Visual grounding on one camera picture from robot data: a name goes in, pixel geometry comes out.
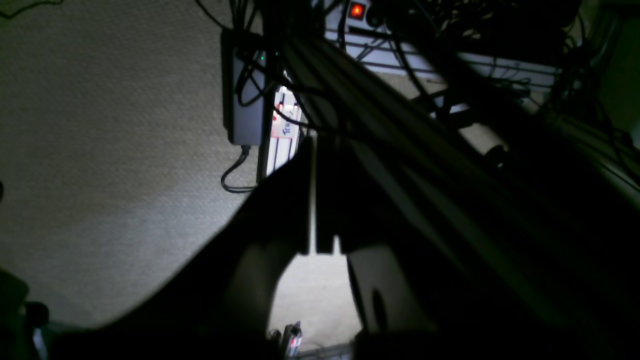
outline power cable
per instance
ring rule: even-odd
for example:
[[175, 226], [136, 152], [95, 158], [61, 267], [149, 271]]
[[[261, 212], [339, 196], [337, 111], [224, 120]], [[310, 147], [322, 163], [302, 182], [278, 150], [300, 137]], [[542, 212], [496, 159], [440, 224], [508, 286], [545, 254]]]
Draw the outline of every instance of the power cable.
[[250, 61], [250, 65], [255, 70], [259, 70], [261, 73], [267, 75], [275, 83], [282, 85], [288, 89], [291, 89], [292, 92], [299, 92], [307, 95], [322, 97], [323, 99], [327, 100], [332, 106], [335, 107], [335, 101], [324, 90], [294, 84], [289, 79], [287, 79], [284, 75], [271, 72], [265, 66], [257, 63], [256, 61], [252, 61], [246, 58], [245, 59], [241, 58], [241, 60]]
[[600, 109], [602, 117], [604, 118], [604, 125], [605, 129], [607, 130], [607, 135], [609, 136], [609, 143], [611, 144], [613, 151], [616, 153], [616, 157], [618, 158], [620, 165], [623, 167], [629, 178], [631, 178], [631, 180], [633, 180], [636, 185], [640, 186], [640, 176], [638, 176], [633, 170], [631, 170], [629, 165], [627, 165], [624, 157], [620, 153], [620, 149], [618, 148], [618, 144], [616, 143], [615, 128], [613, 126], [613, 122], [611, 122], [611, 118], [609, 118], [609, 116], [607, 115], [604, 105], [598, 98], [595, 99], [595, 102], [597, 107]]
[[409, 78], [420, 93], [420, 96], [425, 99], [429, 99], [430, 96], [427, 93], [427, 90], [422, 87], [422, 84], [420, 84], [420, 81], [418, 81], [418, 77], [413, 72], [413, 68], [411, 67], [411, 65], [409, 65], [409, 61], [406, 59], [406, 55], [404, 53], [404, 50], [402, 49], [402, 44], [400, 43], [398, 37], [395, 37], [394, 43], [396, 44], [396, 48], [394, 49], [394, 51], [398, 53], [398, 56], [400, 56], [400, 59], [402, 60], [402, 66], [404, 67], [406, 74], [409, 75]]
[[587, 40], [586, 36], [587, 36], [587, 31], [584, 27], [584, 19], [582, 18], [582, 14], [580, 13], [580, 10], [578, 9], [578, 22], [580, 23], [580, 46], [584, 46], [584, 42]]
[[622, 181], [623, 183], [627, 184], [630, 188], [632, 188], [633, 190], [637, 191], [640, 193], [640, 188], [638, 188], [635, 184], [632, 184], [631, 181], [628, 181], [627, 179], [625, 179], [624, 177], [620, 176], [617, 172], [611, 170], [605, 163], [601, 163], [602, 164], [602, 168], [604, 168], [606, 171], [608, 171], [610, 174], [612, 174], [613, 176], [615, 176], [616, 178], [618, 178], [620, 181]]
[[[267, 96], [266, 92], [269, 91], [273, 86], [273, 82], [270, 81], [267, 86], [265, 86], [264, 88], [260, 88], [260, 85], [258, 85], [258, 82], [253, 77], [253, 71], [255, 71], [255, 67], [252, 64], [257, 63], [258, 56], [260, 56], [260, 51], [255, 52], [255, 57], [251, 62], [245, 61], [244, 66], [240, 71], [240, 75], [238, 76], [238, 80], [236, 83], [236, 95], [237, 95], [238, 103], [242, 107], [251, 106], [259, 99]], [[244, 102], [242, 98], [242, 93], [244, 92], [244, 87], [249, 81], [251, 81], [252, 84], [255, 86], [256, 90], [258, 90], [258, 94], [255, 97], [251, 98], [249, 101]]]
[[441, 37], [442, 33], [440, 32], [440, 28], [436, 25], [435, 21], [433, 21], [433, 18], [429, 14], [429, 12], [424, 8], [422, 4], [420, 4], [418, 0], [413, 0], [413, 3], [420, 10], [420, 12], [422, 12], [423, 16], [427, 18], [427, 21], [431, 24], [431, 26], [433, 26], [433, 30], [435, 31], [435, 36], [438, 38]]
[[251, 29], [251, 25], [253, 25], [253, 20], [255, 19], [256, 14], [258, 14], [258, 7], [254, 5], [253, 9], [251, 10], [251, 15], [249, 15], [249, 21], [244, 27], [245, 31], [249, 31]]
[[238, 5], [238, 17], [240, 28], [245, 28], [246, 9], [249, 6], [249, 0], [240, 0]]
[[489, 75], [487, 76], [489, 79], [493, 78], [493, 74], [495, 73], [495, 68], [498, 67], [498, 57], [493, 57], [493, 63], [491, 64], [491, 69], [489, 69]]
[[[330, 97], [330, 94], [327, 94], [326, 92], [324, 92], [322, 90], [315, 89], [315, 88], [307, 88], [305, 86], [299, 86], [299, 85], [292, 84], [283, 75], [274, 74], [274, 73], [268, 71], [267, 69], [265, 69], [260, 64], [255, 64], [255, 67], [256, 67], [256, 69], [263, 71], [268, 76], [271, 76], [272, 79], [274, 81], [276, 81], [277, 83], [280, 83], [281, 85], [290, 88], [290, 90], [292, 92], [294, 92], [296, 97], [298, 97], [297, 92], [300, 92], [300, 93], [303, 93], [303, 94], [307, 94], [307, 95], [320, 96], [323, 99], [326, 99], [333, 106], [337, 116], [340, 119], [343, 119], [345, 116], [354, 116], [354, 118], [357, 118], [357, 115], [354, 114], [353, 110], [349, 109], [347, 106], [342, 105], [339, 101], [334, 101]], [[303, 110], [303, 113], [307, 114], [307, 112], [305, 111], [304, 108], [301, 107], [301, 109]], [[372, 149], [376, 153], [378, 153], [379, 156], [383, 156], [383, 157], [386, 157], [386, 158], [401, 159], [400, 162], [404, 166], [406, 166], [409, 169], [412, 169], [416, 174], [418, 174], [420, 176], [425, 176], [425, 177], [429, 177], [429, 178], [435, 176], [433, 171], [429, 167], [426, 167], [425, 164], [423, 164], [420, 159], [416, 158], [415, 156], [407, 156], [407, 153], [405, 153], [403, 150], [397, 148], [395, 145], [393, 145], [391, 143], [388, 143], [388, 142], [386, 142], [384, 140], [379, 139], [370, 130], [369, 131], [364, 131], [364, 132], [354, 133], [354, 132], [351, 132], [351, 131], [347, 132], [346, 129], [344, 129], [344, 128], [341, 128], [341, 129], [328, 128], [327, 129], [327, 128], [323, 128], [323, 127], [313, 126], [312, 124], [304, 124], [304, 123], [301, 123], [301, 122], [297, 122], [297, 121], [295, 121], [293, 119], [290, 119], [285, 114], [283, 114], [278, 108], [276, 108], [275, 106], [274, 106], [274, 111], [278, 115], [280, 115], [285, 121], [291, 122], [291, 123], [299, 125], [301, 127], [314, 129], [316, 131], [326, 131], [327, 133], [331, 133], [331, 134], [336, 135], [336, 136], [342, 136], [342, 137], [344, 137], [345, 139], [348, 139], [348, 140], [352, 140], [352, 141], [356, 141], [356, 142], [359, 142], [359, 143], [366, 144], [370, 149]], [[445, 189], [445, 188], [448, 187], [448, 184], [443, 183], [441, 181], [436, 181], [436, 183], [437, 183], [437, 186], [439, 188]], [[445, 191], [445, 193], [449, 194], [452, 197], [455, 197], [455, 194], [453, 194], [451, 191]]]
[[41, 5], [61, 5], [62, 3], [64, 3], [65, 0], [58, 0], [58, 1], [37, 1], [35, 3], [31, 3], [25, 7], [19, 8], [18, 10], [16, 10], [13, 13], [5, 13], [5, 12], [0, 12], [0, 17], [7, 19], [7, 20], [11, 20], [13, 18], [15, 18], [16, 16], [31, 10], [33, 8], [37, 8], [38, 6]]
[[202, 12], [205, 13], [205, 15], [211, 19], [211, 21], [213, 21], [216, 25], [218, 25], [221, 29], [226, 29], [226, 30], [231, 30], [230, 28], [228, 28], [227, 26], [224, 26], [218, 19], [216, 19], [215, 16], [213, 16], [211, 14], [211, 12], [209, 12], [209, 9], [207, 9], [201, 2], [201, 0], [195, 0], [196, 4], [198, 5], [198, 7], [202, 10]]
[[375, 45], [369, 45], [369, 44], [364, 44], [364, 49], [362, 51], [360, 51], [360, 53], [358, 55], [356, 55], [354, 57], [354, 59], [356, 61], [362, 61], [362, 59], [366, 58], [369, 54], [371, 54], [374, 50], [379, 49], [380, 47], [384, 46], [385, 44], [389, 44], [389, 46], [391, 46], [391, 40], [382, 40]]
[[325, 132], [325, 133], [335, 133], [338, 134], [338, 131], [332, 128], [325, 128], [325, 127], [320, 127], [320, 126], [315, 126], [313, 124], [307, 124], [305, 122], [300, 122], [297, 120], [294, 120], [290, 117], [288, 117], [287, 115], [285, 115], [282, 111], [280, 111], [280, 109], [278, 109], [278, 106], [273, 105], [273, 111], [275, 111], [280, 117], [282, 117], [283, 120], [285, 120], [286, 122], [290, 122], [291, 124], [300, 126], [300, 127], [304, 127], [307, 129], [311, 129], [317, 132]]
[[333, 9], [335, 9], [338, 5], [340, 5], [341, 2], [342, 0], [333, 0], [333, 2], [329, 4], [329, 6], [327, 6], [326, 9], [324, 9], [323, 18], [326, 18], [327, 16], [329, 16], [329, 14], [333, 11]]
[[238, 167], [240, 167], [240, 165], [244, 163], [244, 161], [249, 156], [249, 152], [251, 151], [251, 147], [248, 145], [242, 145], [241, 148], [242, 148], [242, 151], [240, 153], [240, 157], [238, 158], [238, 160], [236, 160], [236, 162], [233, 165], [231, 165], [231, 167], [227, 169], [227, 171], [225, 171], [225, 173], [222, 174], [222, 177], [220, 178], [220, 184], [222, 184], [222, 188], [230, 193], [250, 193], [256, 188], [255, 186], [227, 185], [227, 177], [229, 176], [229, 174], [231, 174], [235, 169], [237, 169]]
[[347, 12], [348, 12], [348, 1], [345, 1], [345, 4], [342, 6], [342, 14], [340, 15], [340, 21], [338, 21], [338, 47], [343, 51], [347, 51], [347, 43], [344, 35], [344, 28], [347, 24]]
[[238, 29], [238, 9], [236, 0], [229, 0], [229, 7], [231, 8], [231, 21], [234, 25], [234, 29]]

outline black cable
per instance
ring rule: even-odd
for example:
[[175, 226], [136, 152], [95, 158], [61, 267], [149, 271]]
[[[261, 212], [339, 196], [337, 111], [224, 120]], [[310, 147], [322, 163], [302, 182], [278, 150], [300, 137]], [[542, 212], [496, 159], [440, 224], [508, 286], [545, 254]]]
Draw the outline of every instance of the black cable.
[[381, 40], [376, 45], [364, 44], [364, 49], [360, 51], [360, 54], [356, 55], [354, 59], [356, 61], [362, 61], [362, 59], [366, 58], [369, 54], [371, 54], [374, 50], [379, 49], [381, 46], [385, 44], [389, 44], [391, 46], [391, 40]]
[[229, 0], [229, 7], [231, 8], [231, 21], [234, 25], [234, 29], [239, 29], [238, 25], [238, 8], [236, 5], [236, 0]]
[[429, 12], [424, 8], [424, 6], [422, 4], [420, 4], [420, 2], [418, 2], [417, 0], [413, 0], [413, 3], [416, 5], [416, 7], [420, 10], [420, 12], [422, 12], [423, 16], [425, 18], [427, 18], [427, 21], [431, 24], [431, 26], [433, 26], [433, 30], [435, 31], [435, 36], [436, 37], [441, 37], [442, 33], [440, 32], [440, 28], [436, 25], [435, 21], [433, 21], [432, 16], [429, 14]]
[[[507, 74], [509, 74], [509, 71], [514, 70], [515, 72], [511, 75], [509, 75], [507, 77]], [[515, 69], [512, 69], [510, 66], [507, 66], [504, 69], [504, 72], [502, 73], [502, 75], [500, 75], [500, 80], [510, 80], [513, 79], [514, 76], [518, 75], [520, 73], [520, 66], [519, 65], [515, 65]]]
[[338, 5], [340, 5], [341, 2], [342, 0], [333, 0], [333, 2], [329, 4], [329, 6], [327, 6], [326, 9], [324, 9], [323, 17], [329, 16], [329, 14], [333, 11], [333, 9], [335, 9]]
[[348, 1], [345, 1], [342, 6], [342, 14], [340, 15], [340, 21], [338, 21], [338, 47], [340, 47], [343, 51], [347, 50], [347, 41], [344, 36], [344, 27], [347, 24], [347, 12], [348, 12]]
[[489, 70], [489, 76], [487, 76], [488, 78], [493, 78], [493, 74], [495, 73], [495, 68], [498, 67], [498, 57], [494, 56], [493, 57], [493, 63], [491, 64], [491, 69]]
[[580, 23], [580, 46], [584, 46], [586, 42], [587, 31], [584, 27], [584, 20], [582, 19], [582, 14], [580, 14], [580, 10], [578, 10], [578, 22]]
[[246, 9], [249, 6], [249, 0], [239, 0], [238, 2], [238, 24], [239, 28], [245, 28], [245, 20], [246, 20]]
[[394, 55], [394, 57], [396, 58], [396, 61], [398, 62], [398, 65], [402, 66], [403, 62], [402, 59], [400, 58], [400, 56], [398, 56], [398, 52], [394, 49], [394, 45], [391, 42], [391, 40], [393, 40], [393, 34], [389, 32], [389, 29], [386, 25], [382, 25], [383, 29], [385, 30], [385, 34], [389, 36], [389, 47], [391, 48], [391, 53]]
[[200, 2], [200, 0], [195, 0], [198, 7], [205, 13], [205, 15], [211, 19], [216, 25], [218, 25], [221, 29], [231, 30], [230, 28], [224, 26], [215, 16], [213, 16], [209, 10]]
[[[287, 62], [286, 58], [283, 58], [283, 62], [286, 64]], [[296, 92], [300, 92], [307, 95], [319, 96], [327, 100], [330, 103], [330, 105], [333, 107], [333, 110], [335, 111], [336, 116], [338, 118], [338, 129], [320, 127], [318, 128], [318, 131], [326, 131], [327, 133], [333, 133], [337, 136], [343, 136], [344, 138], [355, 140], [361, 143], [366, 143], [374, 147], [386, 147], [386, 145], [390, 145], [390, 144], [384, 144], [381, 140], [377, 138], [376, 135], [372, 134], [370, 131], [366, 133], [354, 133], [352, 131], [348, 131], [346, 127], [346, 124], [347, 124], [346, 117], [354, 117], [355, 119], [358, 117], [358, 115], [349, 106], [345, 106], [339, 100], [333, 99], [332, 97], [330, 97], [331, 94], [315, 88], [307, 88], [305, 86], [298, 86], [295, 84], [291, 84], [291, 82], [288, 79], [284, 79], [284, 83], [288, 84], [284, 86], [289, 87], [291, 91], [294, 92], [296, 97], [298, 97]], [[312, 117], [308, 115], [308, 111], [304, 108], [302, 103], [300, 103], [300, 106], [301, 106], [301, 109], [303, 110], [303, 113], [307, 116], [309, 120], [311, 120]]]
[[520, 89], [516, 89], [514, 87], [510, 87], [510, 90], [515, 91], [516, 93], [522, 95], [523, 97], [526, 97], [527, 99], [529, 99], [529, 101], [533, 102], [534, 105], [536, 105], [538, 107], [538, 110], [542, 109], [542, 104], [540, 104], [537, 100], [534, 100], [531, 95], [527, 95], [527, 93], [522, 92]]
[[240, 165], [242, 165], [244, 163], [244, 161], [249, 156], [249, 152], [250, 151], [251, 151], [251, 147], [250, 146], [242, 145], [242, 152], [240, 153], [240, 157], [238, 158], [238, 160], [236, 160], [236, 162], [233, 165], [231, 165], [231, 167], [229, 169], [227, 169], [227, 171], [225, 171], [224, 174], [222, 174], [222, 177], [220, 178], [220, 184], [222, 184], [222, 188], [225, 189], [227, 192], [230, 192], [230, 193], [250, 193], [256, 188], [255, 186], [229, 186], [229, 185], [227, 185], [227, 177], [229, 176], [229, 174], [231, 174], [235, 169], [237, 169]]
[[418, 81], [418, 77], [413, 72], [413, 68], [411, 68], [411, 66], [409, 65], [409, 61], [406, 59], [406, 55], [404, 53], [404, 50], [402, 49], [402, 44], [400, 43], [400, 40], [397, 37], [395, 37], [394, 43], [396, 44], [396, 48], [394, 49], [394, 51], [398, 53], [398, 56], [400, 56], [400, 60], [402, 60], [401, 65], [404, 67], [404, 70], [406, 71], [407, 75], [409, 75], [409, 78], [411, 79], [413, 85], [416, 87], [416, 89], [420, 93], [420, 96], [425, 100], [430, 99], [431, 97], [427, 93], [427, 90], [425, 90], [422, 84], [420, 84], [420, 81]]
[[[307, 107], [302, 102], [298, 102], [298, 106], [300, 107], [300, 110], [302, 111], [302, 114], [304, 114], [304, 116], [307, 119], [310, 119], [311, 116], [309, 114], [309, 111], [307, 110]], [[307, 132], [305, 133], [305, 136], [308, 136], [308, 135], [309, 135], [309, 130], [307, 129]]]
[[240, 59], [244, 61], [249, 61], [250, 65], [254, 67], [255, 70], [259, 70], [261, 73], [270, 77], [272, 81], [274, 81], [279, 85], [285, 86], [286, 88], [290, 89], [292, 92], [300, 92], [307, 95], [322, 97], [323, 99], [327, 100], [332, 106], [336, 107], [335, 101], [331, 98], [330, 94], [327, 94], [325, 91], [316, 89], [316, 88], [310, 88], [307, 86], [294, 84], [289, 79], [287, 79], [284, 75], [272, 72], [269, 69], [267, 69], [265, 66], [262, 66], [262, 64], [257, 63], [256, 61], [252, 61], [242, 57], [240, 57]]
[[609, 136], [609, 143], [611, 144], [613, 151], [616, 153], [616, 157], [618, 158], [620, 165], [624, 168], [629, 178], [631, 178], [631, 180], [633, 180], [636, 185], [640, 186], [640, 176], [638, 176], [633, 170], [631, 170], [631, 168], [627, 165], [627, 162], [624, 160], [622, 154], [620, 153], [620, 149], [618, 148], [618, 144], [616, 143], [615, 129], [613, 123], [611, 122], [611, 118], [609, 118], [609, 116], [607, 115], [604, 105], [598, 98], [595, 99], [595, 102], [597, 107], [600, 108], [600, 113], [604, 118], [605, 129], [607, 130], [607, 135]]
[[622, 181], [623, 183], [629, 185], [630, 188], [632, 188], [633, 190], [637, 191], [640, 193], [640, 188], [636, 187], [635, 184], [632, 184], [630, 181], [628, 181], [627, 179], [625, 179], [624, 177], [621, 177], [618, 173], [616, 173], [615, 171], [611, 170], [606, 164], [602, 164], [602, 167], [610, 172], [613, 176], [617, 177], [620, 181]]
[[280, 109], [278, 109], [278, 106], [273, 105], [273, 111], [275, 111], [278, 115], [280, 115], [280, 117], [282, 117], [283, 120], [285, 120], [286, 122], [290, 122], [291, 124], [300, 126], [300, 127], [305, 127], [307, 129], [311, 129], [317, 132], [327, 132], [327, 133], [337, 133], [336, 130], [331, 129], [331, 128], [324, 128], [324, 127], [319, 127], [319, 126], [315, 126], [313, 124], [307, 124], [304, 122], [300, 122], [297, 120], [293, 120], [292, 118], [288, 117], [287, 115], [284, 115], [284, 113], [282, 111], [280, 111]]
[[251, 15], [249, 15], [249, 21], [246, 23], [244, 30], [249, 31], [251, 29], [251, 25], [253, 25], [253, 20], [255, 19], [256, 14], [258, 13], [258, 6], [253, 6], [253, 10], [251, 10]]
[[[267, 96], [266, 92], [271, 88], [271, 86], [273, 84], [270, 81], [269, 85], [265, 86], [265, 88], [262, 89], [262, 88], [260, 88], [260, 85], [258, 85], [258, 82], [253, 77], [253, 72], [255, 71], [255, 67], [252, 64], [253, 63], [257, 63], [258, 56], [260, 56], [260, 51], [256, 51], [255, 52], [255, 57], [252, 60], [252, 62], [246, 61], [244, 63], [244, 66], [243, 66], [242, 70], [240, 71], [240, 75], [238, 76], [238, 80], [237, 80], [237, 83], [236, 83], [236, 95], [237, 95], [238, 103], [242, 107], [251, 106], [253, 103], [258, 101], [260, 98]], [[253, 85], [255, 86], [256, 90], [258, 90], [258, 94], [255, 97], [253, 97], [252, 99], [250, 99], [249, 101], [244, 102], [243, 99], [242, 99], [242, 93], [244, 92], [244, 87], [246, 86], [247, 82], [249, 82], [249, 81], [251, 81], [253, 83]]]
[[4, 12], [0, 12], [0, 17], [7, 19], [7, 20], [11, 20], [14, 17], [22, 14], [25, 11], [28, 11], [30, 9], [33, 8], [37, 8], [40, 5], [61, 5], [62, 3], [64, 3], [65, 0], [58, 0], [58, 1], [37, 1], [35, 3], [31, 3], [25, 7], [19, 8], [18, 10], [16, 10], [14, 13], [4, 13]]

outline cord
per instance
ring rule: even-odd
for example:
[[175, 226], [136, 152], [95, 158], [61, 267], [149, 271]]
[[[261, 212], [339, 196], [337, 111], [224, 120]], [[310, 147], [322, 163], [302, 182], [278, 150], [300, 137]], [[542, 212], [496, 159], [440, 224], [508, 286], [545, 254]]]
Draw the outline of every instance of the cord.
[[249, 156], [249, 152], [250, 151], [251, 151], [251, 147], [249, 145], [242, 145], [242, 152], [240, 153], [240, 157], [238, 158], [238, 160], [236, 160], [236, 163], [231, 165], [231, 167], [229, 169], [227, 169], [227, 171], [225, 171], [224, 174], [222, 174], [222, 177], [220, 178], [220, 183], [222, 184], [222, 188], [225, 189], [227, 192], [230, 192], [230, 193], [250, 193], [256, 188], [255, 186], [229, 186], [229, 185], [227, 185], [227, 177], [229, 176], [229, 174], [231, 174], [235, 169], [237, 169], [238, 167], [240, 167], [240, 165], [242, 165], [244, 163], [244, 161]]
[[342, 6], [342, 14], [340, 15], [340, 21], [338, 21], [338, 47], [340, 47], [343, 51], [347, 51], [347, 41], [344, 36], [344, 27], [347, 24], [347, 12], [348, 12], [348, 1]]
[[245, 17], [246, 17], [246, 9], [249, 6], [249, 0], [240, 0], [238, 5], [238, 17], [239, 17], [239, 25], [240, 28], [244, 29], [246, 26]]
[[195, 0], [196, 4], [198, 5], [198, 7], [202, 10], [202, 12], [205, 13], [205, 15], [211, 19], [211, 21], [213, 21], [216, 25], [218, 25], [221, 29], [225, 29], [225, 30], [231, 30], [230, 28], [224, 26], [218, 19], [216, 19], [215, 16], [213, 16], [210, 12], [209, 9], [207, 9], [200, 0]]
[[620, 181], [622, 181], [623, 183], [629, 185], [630, 188], [632, 188], [633, 190], [635, 190], [635, 191], [640, 193], [640, 188], [636, 187], [635, 184], [632, 184], [630, 181], [627, 181], [624, 177], [621, 177], [618, 173], [616, 173], [615, 171], [611, 170], [605, 163], [601, 163], [601, 164], [602, 164], [602, 168], [604, 168], [610, 174], [612, 174], [613, 176], [617, 177]]
[[422, 12], [424, 17], [427, 18], [427, 20], [429, 21], [431, 26], [433, 26], [433, 30], [435, 31], [435, 36], [438, 37], [438, 38], [441, 37], [442, 33], [440, 32], [440, 28], [436, 25], [435, 21], [433, 21], [433, 18], [429, 14], [429, 12], [427, 12], [427, 10], [424, 8], [424, 6], [422, 6], [422, 4], [420, 4], [417, 0], [413, 0], [413, 3], [420, 10], [420, 12]]
[[587, 36], [587, 31], [585, 30], [584, 27], [584, 19], [582, 18], [582, 14], [580, 13], [580, 10], [578, 9], [578, 22], [580, 23], [580, 46], [584, 46]]
[[491, 64], [491, 69], [489, 70], [489, 75], [487, 76], [489, 79], [493, 78], [493, 74], [495, 73], [495, 68], [498, 67], [498, 57], [493, 57], [493, 62]]
[[631, 178], [631, 180], [633, 180], [636, 185], [640, 186], [640, 176], [638, 176], [633, 170], [631, 170], [631, 168], [629, 168], [627, 162], [620, 153], [620, 149], [618, 148], [618, 144], [616, 143], [615, 129], [613, 123], [611, 122], [611, 118], [609, 118], [609, 116], [607, 115], [604, 105], [598, 98], [595, 99], [595, 102], [597, 107], [600, 108], [600, 113], [604, 118], [605, 128], [607, 130], [607, 135], [609, 136], [609, 143], [611, 144], [613, 151], [616, 153], [616, 157], [618, 158], [620, 165], [625, 169], [625, 172], [627, 173], [629, 178]]
[[333, 0], [333, 2], [329, 4], [329, 6], [327, 6], [327, 8], [324, 10], [323, 17], [329, 16], [333, 9], [340, 5], [341, 2], [342, 0]]
[[362, 59], [366, 58], [369, 54], [371, 54], [374, 50], [379, 49], [385, 44], [389, 44], [391, 46], [391, 40], [382, 40], [376, 45], [364, 44], [364, 49], [360, 51], [360, 54], [356, 55], [354, 59], [356, 61], [362, 61]]
[[307, 86], [296, 85], [296, 84], [292, 83], [289, 79], [287, 79], [284, 75], [278, 74], [278, 73], [275, 73], [275, 72], [271, 72], [269, 69], [267, 69], [266, 67], [262, 66], [262, 64], [257, 63], [256, 61], [252, 61], [252, 60], [249, 60], [249, 59], [246, 59], [246, 58], [242, 59], [242, 60], [250, 61], [250, 65], [255, 70], [259, 70], [261, 73], [267, 75], [276, 84], [285, 86], [286, 88], [290, 89], [292, 92], [300, 92], [300, 93], [307, 94], [307, 95], [313, 95], [313, 96], [322, 97], [323, 99], [327, 100], [332, 106], [336, 107], [335, 106], [335, 101], [325, 91], [320, 90], [320, 89], [316, 89], [316, 88], [310, 88], [310, 87], [307, 87]]
[[9, 14], [9, 13], [4, 13], [4, 12], [0, 12], [0, 17], [2, 17], [2, 18], [4, 18], [4, 19], [7, 19], [7, 20], [11, 20], [11, 19], [13, 19], [14, 17], [16, 17], [16, 16], [18, 16], [18, 15], [22, 14], [23, 12], [28, 11], [28, 10], [33, 9], [33, 8], [37, 8], [37, 7], [38, 7], [38, 6], [40, 6], [40, 5], [61, 5], [61, 4], [62, 4], [62, 3], [64, 3], [64, 2], [65, 2], [65, 0], [58, 0], [58, 1], [38, 1], [38, 2], [35, 2], [35, 3], [31, 3], [31, 4], [29, 4], [29, 5], [27, 5], [27, 6], [23, 7], [23, 8], [19, 8], [18, 10], [16, 10], [16, 12], [11, 13], [11, 14]]
[[429, 99], [430, 97], [427, 93], [427, 90], [425, 90], [424, 87], [422, 87], [422, 84], [420, 84], [420, 81], [418, 81], [418, 77], [413, 72], [413, 68], [409, 65], [409, 61], [406, 59], [406, 55], [404, 53], [404, 50], [402, 49], [402, 44], [400, 44], [400, 40], [397, 37], [395, 37], [394, 43], [396, 44], [396, 48], [394, 49], [394, 51], [398, 53], [398, 56], [400, 56], [400, 59], [402, 60], [402, 66], [404, 67], [407, 75], [409, 75], [409, 78], [411, 79], [413, 85], [416, 87], [421, 97]]
[[[255, 71], [255, 67], [252, 65], [253, 63], [257, 63], [257, 58], [258, 56], [260, 56], [260, 52], [256, 51], [255, 52], [255, 57], [252, 60], [252, 62], [248, 62], [245, 61], [244, 62], [244, 66], [242, 68], [242, 70], [240, 71], [240, 75], [238, 76], [238, 81], [236, 83], [236, 95], [237, 95], [237, 100], [238, 103], [240, 104], [240, 106], [242, 107], [247, 107], [247, 106], [251, 106], [252, 104], [254, 104], [256, 101], [258, 101], [259, 99], [267, 96], [267, 91], [269, 91], [271, 89], [271, 87], [273, 86], [273, 82], [270, 81], [269, 84], [267, 86], [265, 86], [264, 88], [260, 88], [260, 85], [258, 85], [258, 82], [255, 80], [255, 78], [253, 77], [253, 72]], [[244, 87], [246, 86], [247, 82], [251, 81], [252, 84], [255, 86], [256, 90], [258, 90], [258, 94], [251, 98], [249, 101], [244, 102], [242, 99], [242, 93], [244, 92]]]
[[251, 29], [251, 25], [253, 25], [253, 20], [255, 19], [257, 13], [258, 7], [254, 5], [253, 10], [251, 10], [251, 15], [249, 15], [249, 21], [246, 23], [246, 27], [244, 27], [245, 31], [249, 31]]
[[278, 109], [278, 106], [273, 105], [273, 111], [275, 111], [278, 115], [280, 115], [280, 117], [282, 117], [282, 120], [285, 120], [286, 122], [290, 122], [291, 124], [300, 126], [300, 127], [304, 127], [306, 129], [311, 129], [317, 132], [325, 132], [325, 133], [337, 133], [336, 130], [332, 129], [332, 128], [325, 128], [325, 127], [320, 127], [320, 126], [315, 126], [313, 124], [307, 124], [304, 122], [300, 122], [297, 120], [293, 120], [292, 118], [288, 117], [287, 115], [284, 115], [284, 113], [282, 111], [280, 111], [280, 109]]
[[236, 6], [236, 0], [229, 0], [229, 7], [231, 8], [231, 21], [234, 25], [234, 29], [238, 28], [238, 10]]

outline red light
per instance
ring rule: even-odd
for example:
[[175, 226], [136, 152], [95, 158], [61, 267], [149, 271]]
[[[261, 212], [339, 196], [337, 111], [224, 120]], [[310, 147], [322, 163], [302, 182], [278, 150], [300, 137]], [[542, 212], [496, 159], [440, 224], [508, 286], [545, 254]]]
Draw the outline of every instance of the red light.
[[349, 17], [362, 20], [364, 19], [364, 10], [365, 6], [363, 4], [351, 3], [351, 11], [349, 12]]

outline red power switch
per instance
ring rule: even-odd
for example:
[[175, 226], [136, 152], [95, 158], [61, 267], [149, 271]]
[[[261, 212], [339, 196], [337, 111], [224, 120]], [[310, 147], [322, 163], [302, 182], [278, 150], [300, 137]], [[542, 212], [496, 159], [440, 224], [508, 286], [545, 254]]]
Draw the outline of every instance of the red power switch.
[[362, 20], [364, 19], [364, 12], [366, 5], [360, 3], [351, 3], [351, 9], [349, 9], [349, 17], [352, 19]]

